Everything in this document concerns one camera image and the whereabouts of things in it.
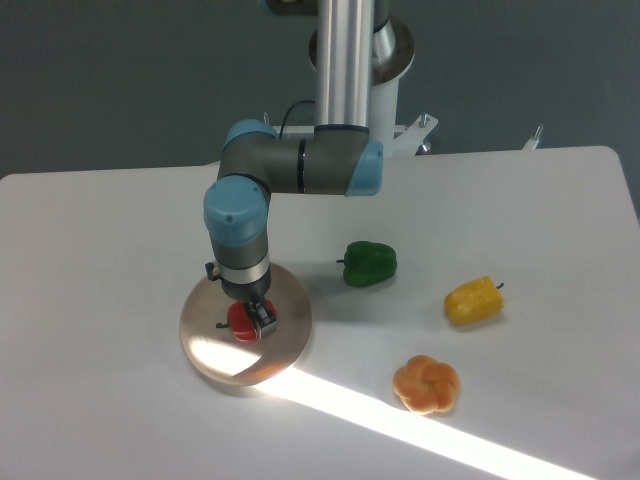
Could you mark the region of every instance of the circular platform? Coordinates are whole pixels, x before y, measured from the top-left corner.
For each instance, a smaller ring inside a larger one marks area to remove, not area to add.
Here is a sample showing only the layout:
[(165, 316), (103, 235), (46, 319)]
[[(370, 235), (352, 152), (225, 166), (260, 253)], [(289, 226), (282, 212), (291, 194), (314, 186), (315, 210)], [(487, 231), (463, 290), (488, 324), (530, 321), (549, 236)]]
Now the circular platform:
[(260, 383), (295, 362), (311, 333), (311, 302), (305, 288), (287, 269), (271, 264), (266, 298), (278, 311), (277, 329), (255, 342), (240, 342), (228, 328), (227, 310), (234, 300), (220, 282), (203, 278), (182, 309), (180, 337), (193, 365), (212, 380), (228, 385)]

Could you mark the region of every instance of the white table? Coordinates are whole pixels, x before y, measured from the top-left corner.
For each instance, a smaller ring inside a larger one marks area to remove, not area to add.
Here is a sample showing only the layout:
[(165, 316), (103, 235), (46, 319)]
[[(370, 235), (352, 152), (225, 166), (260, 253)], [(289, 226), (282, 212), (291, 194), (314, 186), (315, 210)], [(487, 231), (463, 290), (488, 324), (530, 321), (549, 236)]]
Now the white table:
[[(270, 255), (314, 315), (263, 385), (284, 399), (211, 385), (182, 351), (216, 168), (2, 180), (0, 478), (640, 478), (640, 229), (611, 150), (394, 159), (375, 198), (275, 195)], [(396, 249), (394, 280), (343, 284), (361, 239)], [(487, 274), (505, 309), (454, 329), (444, 296)], [(415, 354), (457, 369), (451, 414), (399, 407)]]

